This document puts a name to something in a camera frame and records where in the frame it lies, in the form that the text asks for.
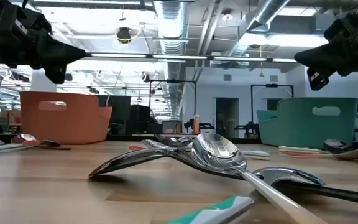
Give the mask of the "orange plastic bin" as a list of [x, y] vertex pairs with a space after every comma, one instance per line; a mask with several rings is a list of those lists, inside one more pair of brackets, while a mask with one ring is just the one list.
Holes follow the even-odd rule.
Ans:
[[113, 107], [94, 95], [22, 91], [22, 131], [39, 140], [91, 144], [106, 139]]

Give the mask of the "grey door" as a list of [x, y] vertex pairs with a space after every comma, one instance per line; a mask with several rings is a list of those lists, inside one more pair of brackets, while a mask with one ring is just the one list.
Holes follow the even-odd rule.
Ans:
[[239, 99], [216, 98], [216, 133], [225, 138], [237, 138], [239, 125]]

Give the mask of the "spoons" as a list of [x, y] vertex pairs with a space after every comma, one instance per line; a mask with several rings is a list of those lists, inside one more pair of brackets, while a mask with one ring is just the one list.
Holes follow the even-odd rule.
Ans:
[[183, 145], [179, 139], [174, 137], [164, 137], [160, 134], [154, 134], [154, 137], [168, 147], [182, 147]]

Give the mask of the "black cabinet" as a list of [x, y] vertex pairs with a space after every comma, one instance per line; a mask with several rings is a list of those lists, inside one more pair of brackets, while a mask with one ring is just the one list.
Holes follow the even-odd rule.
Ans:
[[130, 118], [131, 98], [129, 96], [113, 96], [111, 99], [113, 113], [111, 118], [111, 134], [126, 135]]
[[129, 121], [132, 133], [145, 133], [150, 121], [150, 108], [143, 105], [131, 105]]

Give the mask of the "black dome ceiling fixture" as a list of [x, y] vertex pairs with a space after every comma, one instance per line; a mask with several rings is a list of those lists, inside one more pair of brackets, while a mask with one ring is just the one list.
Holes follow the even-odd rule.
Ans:
[[116, 39], [122, 44], [126, 44], [130, 42], [131, 41], [130, 28], [120, 27], [116, 34]]

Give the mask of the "pile of silver cutlery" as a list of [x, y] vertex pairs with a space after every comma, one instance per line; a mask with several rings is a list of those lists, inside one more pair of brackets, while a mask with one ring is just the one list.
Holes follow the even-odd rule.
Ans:
[[[214, 168], [203, 162], [200, 157], [195, 154], [194, 149], [143, 149], [127, 152], [104, 162], [95, 168], [89, 176], [92, 177], [113, 172], [163, 157], [170, 157], [204, 173], [231, 179], [242, 179], [234, 170]], [[301, 170], [286, 167], [264, 167], [253, 171], [253, 174], [280, 190], [285, 188], [301, 189], [304, 192], [310, 192], [312, 194], [358, 203], [358, 192], [327, 187], [325, 186], [325, 182], [317, 176]]]

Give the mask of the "white pillar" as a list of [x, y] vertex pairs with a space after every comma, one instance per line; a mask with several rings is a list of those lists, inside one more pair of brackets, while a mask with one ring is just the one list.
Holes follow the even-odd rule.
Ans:
[[31, 91], [56, 92], [57, 85], [46, 75], [44, 69], [33, 70], [31, 76]]

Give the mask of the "teal plastic bin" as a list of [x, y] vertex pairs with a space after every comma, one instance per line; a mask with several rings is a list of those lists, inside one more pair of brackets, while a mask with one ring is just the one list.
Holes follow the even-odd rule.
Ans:
[[260, 138], [270, 146], [322, 149], [327, 139], [351, 144], [356, 98], [285, 98], [276, 110], [258, 110]]

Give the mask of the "black metal frame stand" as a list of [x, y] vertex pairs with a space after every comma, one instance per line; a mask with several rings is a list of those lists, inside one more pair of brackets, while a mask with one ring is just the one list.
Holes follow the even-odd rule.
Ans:
[[276, 83], [268, 83], [268, 84], [251, 84], [250, 86], [250, 110], [251, 110], [251, 129], [255, 131], [255, 134], [258, 134], [258, 139], [260, 139], [260, 131], [259, 131], [259, 125], [254, 123], [254, 87], [255, 86], [262, 86], [266, 88], [278, 88], [283, 87], [287, 92], [287, 88], [291, 89], [290, 96], [294, 97], [294, 87], [293, 85], [279, 85]]
[[154, 79], [149, 81], [150, 115], [157, 121], [176, 122], [172, 128], [173, 134], [183, 134], [183, 94], [185, 86], [189, 84], [194, 88], [194, 100], [196, 100], [196, 82], [191, 80]]

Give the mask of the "long LED light bar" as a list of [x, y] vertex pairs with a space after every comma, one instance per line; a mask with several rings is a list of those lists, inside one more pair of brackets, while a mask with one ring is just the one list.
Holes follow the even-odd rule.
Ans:
[[212, 55], [168, 55], [168, 54], [117, 54], [117, 53], [90, 53], [86, 57], [94, 58], [125, 58], [125, 59], [177, 59], [177, 60], [216, 60], [229, 62], [267, 62], [267, 63], [296, 63], [292, 58], [261, 58], [261, 57], [226, 57]]

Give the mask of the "silver ceiling duct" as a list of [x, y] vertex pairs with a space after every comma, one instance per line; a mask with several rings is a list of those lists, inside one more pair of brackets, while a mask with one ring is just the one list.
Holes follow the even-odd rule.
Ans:
[[264, 45], [270, 24], [290, 0], [260, 0], [257, 8], [244, 14], [237, 27], [238, 39], [227, 56], [241, 57], [251, 45]]
[[[182, 55], [185, 43], [181, 40], [185, 36], [185, 23], [187, 22], [187, 3], [180, 1], [154, 1], [157, 13], [158, 37], [161, 54]], [[180, 115], [181, 94], [180, 86], [167, 83], [170, 117], [178, 118]]]

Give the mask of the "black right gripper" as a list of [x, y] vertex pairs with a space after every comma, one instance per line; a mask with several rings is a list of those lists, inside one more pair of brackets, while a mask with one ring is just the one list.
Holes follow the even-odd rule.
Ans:
[[307, 67], [310, 88], [320, 90], [337, 71], [341, 76], [358, 72], [358, 9], [336, 19], [324, 31], [328, 44], [298, 52], [294, 59]]

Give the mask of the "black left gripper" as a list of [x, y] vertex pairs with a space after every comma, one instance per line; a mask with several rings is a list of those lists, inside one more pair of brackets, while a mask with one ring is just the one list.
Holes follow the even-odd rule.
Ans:
[[85, 50], [55, 40], [45, 16], [0, 0], [0, 64], [16, 68], [29, 65], [45, 69], [45, 76], [54, 84], [65, 82], [68, 65], [86, 56]]

